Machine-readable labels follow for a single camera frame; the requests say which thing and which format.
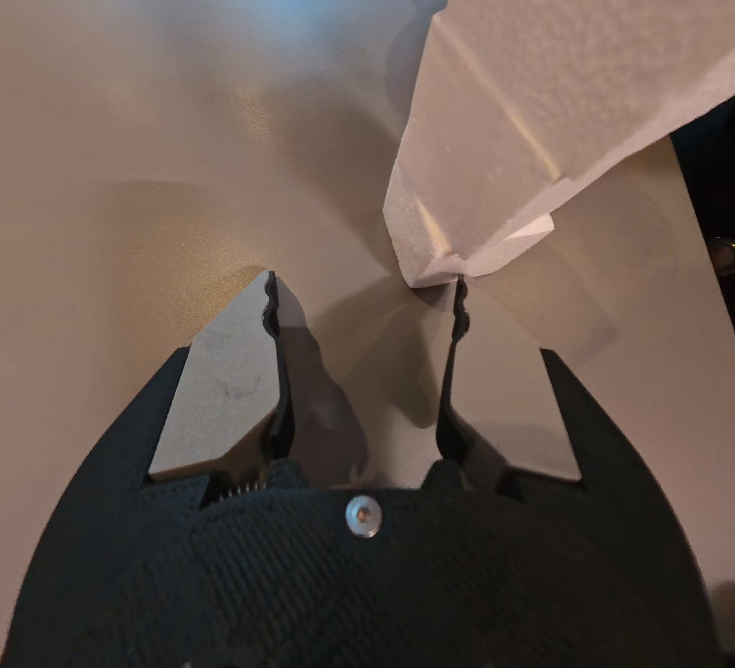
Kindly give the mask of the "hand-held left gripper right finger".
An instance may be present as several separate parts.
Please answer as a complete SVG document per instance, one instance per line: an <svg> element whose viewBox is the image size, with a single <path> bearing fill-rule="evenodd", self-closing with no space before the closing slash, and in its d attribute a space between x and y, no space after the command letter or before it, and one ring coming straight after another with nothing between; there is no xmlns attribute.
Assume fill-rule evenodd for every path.
<svg viewBox="0 0 735 668"><path fill-rule="evenodd" d="M539 343L492 296L457 281L436 443L469 481L580 481Z"/></svg>

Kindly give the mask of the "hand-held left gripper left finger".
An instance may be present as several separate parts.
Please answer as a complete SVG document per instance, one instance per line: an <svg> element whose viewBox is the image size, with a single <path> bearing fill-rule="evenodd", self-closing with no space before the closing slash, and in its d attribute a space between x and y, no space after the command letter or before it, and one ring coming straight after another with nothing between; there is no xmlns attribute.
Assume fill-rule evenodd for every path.
<svg viewBox="0 0 735 668"><path fill-rule="evenodd" d="M255 277L193 339L157 443L155 481L256 478L295 433L276 275Z"/></svg>

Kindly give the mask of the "white foam cube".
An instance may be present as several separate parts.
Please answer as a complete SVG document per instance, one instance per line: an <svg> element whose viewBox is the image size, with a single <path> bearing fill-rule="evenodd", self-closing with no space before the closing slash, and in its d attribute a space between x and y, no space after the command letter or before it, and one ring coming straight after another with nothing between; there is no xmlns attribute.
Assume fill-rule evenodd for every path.
<svg viewBox="0 0 735 668"><path fill-rule="evenodd" d="M734 0L448 0L443 16L553 181L733 97Z"/></svg>
<svg viewBox="0 0 735 668"><path fill-rule="evenodd" d="M468 259L462 259L454 252L433 256L424 268L407 270L404 277L409 286L422 288L445 284L459 276L476 278L489 275L546 238L554 227L551 215L544 214L502 240L486 242Z"/></svg>
<svg viewBox="0 0 735 668"><path fill-rule="evenodd" d="M383 207L403 279L550 214L530 204L554 168L445 12L435 15Z"/></svg>

